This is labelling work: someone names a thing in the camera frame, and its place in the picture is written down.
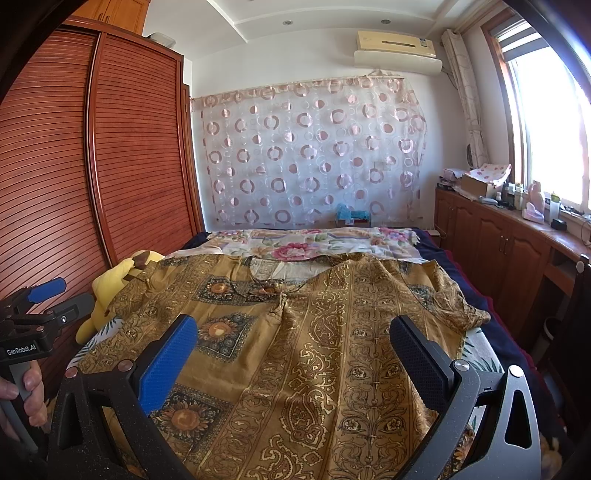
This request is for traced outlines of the golden brown patterned garment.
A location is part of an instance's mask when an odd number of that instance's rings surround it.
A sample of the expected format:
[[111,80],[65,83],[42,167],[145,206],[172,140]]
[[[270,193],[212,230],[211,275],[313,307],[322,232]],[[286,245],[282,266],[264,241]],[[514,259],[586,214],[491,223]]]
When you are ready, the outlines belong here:
[[342,255],[311,279],[259,279],[224,255],[149,266],[113,300],[122,321],[85,373],[136,359],[180,314],[198,339],[151,416],[197,479],[390,479],[433,425],[394,354],[410,318],[453,359],[487,323],[436,263]]

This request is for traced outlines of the yellow plush toy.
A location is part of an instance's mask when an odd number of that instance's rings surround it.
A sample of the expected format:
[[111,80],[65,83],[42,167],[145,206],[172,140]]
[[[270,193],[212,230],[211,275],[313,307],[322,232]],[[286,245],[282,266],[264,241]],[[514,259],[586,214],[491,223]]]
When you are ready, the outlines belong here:
[[105,271],[92,281],[95,304],[91,316],[85,320],[75,336],[78,345],[84,345],[100,332],[113,318],[110,304],[115,296],[134,278],[145,270],[150,262],[159,262],[163,255],[141,250],[131,257],[121,260],[117,265]]

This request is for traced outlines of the red wooden wardrobe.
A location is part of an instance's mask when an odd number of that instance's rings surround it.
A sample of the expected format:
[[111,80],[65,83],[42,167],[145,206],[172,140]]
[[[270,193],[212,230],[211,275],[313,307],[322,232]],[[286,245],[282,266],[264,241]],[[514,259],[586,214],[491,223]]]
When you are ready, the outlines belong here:
[[204,230],[180,54],[96,21],[66,21],[1,104],[1,292],[66,295],[141,249]]

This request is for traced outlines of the wooden window cabinet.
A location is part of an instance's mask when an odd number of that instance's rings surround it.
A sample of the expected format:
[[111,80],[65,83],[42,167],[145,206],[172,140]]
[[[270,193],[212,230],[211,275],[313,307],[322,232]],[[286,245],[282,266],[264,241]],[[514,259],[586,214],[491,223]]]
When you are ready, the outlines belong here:
[[590,247],[568,232],[438,189],[435,229],[472,285],[493,300],[513,338],[531,349],[544,321],[572,294],[575,264]]

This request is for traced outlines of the floral bed sheet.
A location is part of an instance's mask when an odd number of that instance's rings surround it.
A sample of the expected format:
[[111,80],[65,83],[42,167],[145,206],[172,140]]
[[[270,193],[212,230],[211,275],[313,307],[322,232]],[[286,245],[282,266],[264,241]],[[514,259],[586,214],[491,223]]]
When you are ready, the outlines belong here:
[[304,230],[233,230],[213,232],[200,246],[177,250],[172,258],[204,254],[256,257],[280,262],[300,262],[317,257],[363,253],[382,260],[423,263],[418,234],[386,227]]

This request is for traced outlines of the cardboard box with dotted paper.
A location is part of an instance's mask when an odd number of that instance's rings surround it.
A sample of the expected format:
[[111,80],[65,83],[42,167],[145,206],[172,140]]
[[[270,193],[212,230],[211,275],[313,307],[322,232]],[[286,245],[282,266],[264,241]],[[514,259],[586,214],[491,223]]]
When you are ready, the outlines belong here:
[[512,172],[510,164],[484,164],[465,173],[460,187],[474,197],[493,198],[500,191]]

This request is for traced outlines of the teal object at headboard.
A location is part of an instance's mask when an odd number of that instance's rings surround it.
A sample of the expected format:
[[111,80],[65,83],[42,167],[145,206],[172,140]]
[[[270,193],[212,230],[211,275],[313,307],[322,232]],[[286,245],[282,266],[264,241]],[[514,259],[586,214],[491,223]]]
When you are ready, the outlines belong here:
[[367,210],[355,210],[340,203],[335,210],[335,225],[338,227],[370,228],[372,215]]

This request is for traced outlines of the pink circle sheer curtain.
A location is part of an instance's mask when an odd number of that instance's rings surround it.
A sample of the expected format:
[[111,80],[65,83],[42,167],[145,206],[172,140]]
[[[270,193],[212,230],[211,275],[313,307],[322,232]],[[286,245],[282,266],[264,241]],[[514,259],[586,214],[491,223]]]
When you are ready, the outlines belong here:
[[422,216],[427,121],[401,76],[267,85],[193,103],[201,202],[213,230],[375,225]]

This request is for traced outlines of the white patterned window curtain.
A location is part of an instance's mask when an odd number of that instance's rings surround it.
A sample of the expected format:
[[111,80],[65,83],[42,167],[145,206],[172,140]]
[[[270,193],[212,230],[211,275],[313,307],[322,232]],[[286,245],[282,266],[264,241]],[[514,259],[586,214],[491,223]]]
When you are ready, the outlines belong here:
[[489,155],[482,130],[480,95],[472,62],[466,44],[459,33],[447,29],[442,34],[441,41],[464,112],[470,147],[470,165],[473,168],[479,168],[489,162]]

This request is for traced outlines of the white wall air conditioner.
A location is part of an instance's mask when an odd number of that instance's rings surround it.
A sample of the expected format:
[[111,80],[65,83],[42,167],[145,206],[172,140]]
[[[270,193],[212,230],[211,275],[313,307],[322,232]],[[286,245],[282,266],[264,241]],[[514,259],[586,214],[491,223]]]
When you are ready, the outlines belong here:
[[356,67],[428,76],[443,69],[432,40],[392,32],[358,31],[353,60]]

